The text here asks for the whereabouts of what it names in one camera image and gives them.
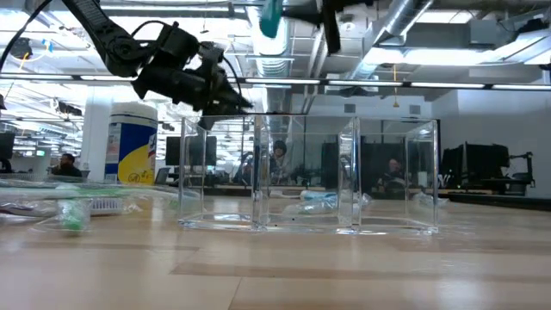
ductwork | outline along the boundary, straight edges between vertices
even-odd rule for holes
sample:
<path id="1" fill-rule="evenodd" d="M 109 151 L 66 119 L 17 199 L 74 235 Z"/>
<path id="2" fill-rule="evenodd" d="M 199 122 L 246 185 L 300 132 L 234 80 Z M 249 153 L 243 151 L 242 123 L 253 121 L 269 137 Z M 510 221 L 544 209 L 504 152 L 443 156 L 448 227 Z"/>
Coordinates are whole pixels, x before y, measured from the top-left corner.
<path id="1" fill-rule="evenodd" d="M 376 22 L 371 22 L 363 39 L 365 56 L 375 45 L 385 40 L 396 38 L 396 45 L 403 45 L 406 34 L 421 15 L 433 4 L 434 0 L 394 0 L 387 15 Z M 361 61 L 348 79 L 368 79 L 377 65 Z"/>
<path id="2" fill-rule="evenodd" d="M 290 41 L 289 22 L 282 19 L 277 29 L 277 36 L 274 39 L 268 38 L 260 30 L 259 8 L 247 8 L 247 15 L 251 21 L 251 38 L 255 55 L 267 56 L 266 59 L 257 59 L 258 76 L 262 78 L 288 78 L 290 75 L 290 63 L 287 59 L 278 59 L 288 52 Z M 291 89 L 287 88 L 266 88 L 268 111 L 291 113 Z M 289 124 L 278 121 L 271 121 L 270 131 L 272 133 L 286 133 Z"/>

white wall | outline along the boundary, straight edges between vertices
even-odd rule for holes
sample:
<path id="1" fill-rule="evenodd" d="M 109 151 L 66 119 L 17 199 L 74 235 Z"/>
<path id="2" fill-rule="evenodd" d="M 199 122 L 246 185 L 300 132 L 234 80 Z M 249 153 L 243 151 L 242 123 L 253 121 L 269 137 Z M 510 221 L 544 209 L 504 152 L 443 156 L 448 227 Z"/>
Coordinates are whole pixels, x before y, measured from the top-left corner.
<path id="1" fill-rule="evenodd" d="M 25 171 L 29 169 L 33 170 L 34 174 L 39 174 L 45 176 L 47 174 L 47 168 L 50 166 L 51 162 L 51 149 L 39 148 L 45 152 L 44 156 L 35 156 L 35 157 L 23 157 L 16 158 L 13 157 L 9 160 L 11 163 L 11 169 L 13 171 Z"/>
<path id="2" fill-rule="evenodd" d="M 548 92 L 456 90 L 433 102 L 441 119 L 442 149 L 467 141 L 500 144 L 510 155 L 533 152 L 536 188 L 529 196 L 551 196 L 551 95 Z M 525 172 L 522 159 L 510 173 Z"/>
<path id="3" fill-rule="evenodd" d="M 9 160 L 11 163 L 11 169 L 13 171 L 28 171 L 29 169 L 33 169 L 34 166 L 34 157 L 32 158 L 16 158 L 13 157 Z"/>

cable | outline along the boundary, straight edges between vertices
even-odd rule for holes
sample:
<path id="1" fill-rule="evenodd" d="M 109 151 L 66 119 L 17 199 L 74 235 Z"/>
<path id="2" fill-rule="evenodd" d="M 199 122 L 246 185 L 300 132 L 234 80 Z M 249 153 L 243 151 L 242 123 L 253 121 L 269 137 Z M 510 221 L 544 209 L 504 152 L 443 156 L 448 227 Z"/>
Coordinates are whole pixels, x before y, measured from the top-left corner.
<path id="1" fill-rule="evenodd" d="M 15 42 L 17 40 L 19 40 L 19 38 L 21 37 L 21 35 L 25 32 L 25 30 L 27 29 L 27 26 L 29 23 L 31 23 L 34 18 L 36 18 L 36 16 L 38 16 L 38 14 L 40 14 L 40 12 L 48 5 L 50 4 L 52 0 L 45 0 L 41 5 L 38 6 L 38 8 L 36 8 L 36 10 L 33 12 L 33 14 L 31 14 L 31 16 L 28 17 L 27 21 L 25 22 L 25 24 L 23 25 L 23 27 L 21 27 L 21 29 L 17 30 L 17 33 L 15 33 L 14 37 L 11 38 L 11 40 L 9 41 L 8 45 L 6 46 L 6 49 L 4 49 L 3 53 L 2 53 L 2 58 L 0 59 L 0 72 L 2 72 L 2 69 L 3 69 L 3 65 L 4 63 L 6 62 L 6 59 L 8 59 L 8 55 L 9 55 L 9 51 L 11 50 L 11 48 L 14 46 Z"/>
<path id="2" fill-rule="evenodd" d="M 232 70 L 233 76 L 235 77 L 235 83 L 238 85 L 239 90 L 239 109 L 241 109 L 241 99 L 243 98 L 243 93 L 241 92 L 241 84 L 239 83 L 239 78 L 237 72 L 235 72 L 235 69 L 233 69 L 232 63 L 226 58 L 226 56 L 223 57 L 224 61 L 227 63 L 227 65 L 230 67 L 230 70 Z"/>
<path id="3" fill-rule="evenodd" d="M 136 29 L 134 29 L 134 31 L 130 35 L 132 37 L 134 37 L 144 26 L 149 25 L 149 24 L 153 24 L 153 23 L 161 24 L 163 26 L 169 26 L 169 24 L 167 24 L 166 22 L 162 22 L 162 21 L 147 21 L 147 22 L 144 22 L 141 25 L 139 25 Z"/>

office chair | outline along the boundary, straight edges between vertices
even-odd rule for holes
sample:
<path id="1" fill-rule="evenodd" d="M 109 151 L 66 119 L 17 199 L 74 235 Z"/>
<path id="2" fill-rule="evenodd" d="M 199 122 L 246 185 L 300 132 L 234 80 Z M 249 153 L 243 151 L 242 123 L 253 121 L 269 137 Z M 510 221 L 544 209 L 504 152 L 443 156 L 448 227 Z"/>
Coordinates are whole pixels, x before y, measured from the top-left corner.
<path id="1" fill-rule="evenodd" d="M 155 185 L 165 185 L 166 179 L 169 177 L 169 171 L 170 167 L 159 169 L 155 178 Z"/>
<path id="2" fill-rule="evenodd" d="M 524 180 L 527 182 L 532 181 L 532 176 L 529 173 L 521 172 L 515 173 L 512 175 L 512 178 L 515 180 Z M 505 191 L 506 195 L 515 195 L 515 196 L 526 196 L 526 187 L 528 184 L 517 184 L 513 183 L 509 185 L 509 188 Z"/>

desk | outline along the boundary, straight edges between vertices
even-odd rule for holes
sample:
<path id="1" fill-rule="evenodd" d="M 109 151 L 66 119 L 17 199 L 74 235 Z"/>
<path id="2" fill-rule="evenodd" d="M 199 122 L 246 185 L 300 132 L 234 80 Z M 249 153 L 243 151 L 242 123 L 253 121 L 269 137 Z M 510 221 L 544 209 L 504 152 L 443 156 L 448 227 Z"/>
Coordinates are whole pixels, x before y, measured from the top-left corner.
<path id="1" fill-rule="evenodd" d="M 384 191 L 379 191 L 377 188 L 372 188 L 371 191 L 376 194 L 385 194 Z M 420 193 L 421 189 L 408 189 L 408 192 L 410 195 L 415 195 Z M 432 194 L 432 189 L 425 189 L 425 194 Z M 489 189 L 439 189 L 438 194 L 439 195 L 450 195 L 450 194 L 469 194 L 469 193 L 476 193 L 477 195 L 493 195 L 493 192 Z"/>
<path id="2" fill-rule="evenodd" d="M 184 231 L 139 206 L 79 238 L 0 226 L 1 308 L 551 309 L 551 214 L 451 202 L 433 237 L 288 235 Z"/>

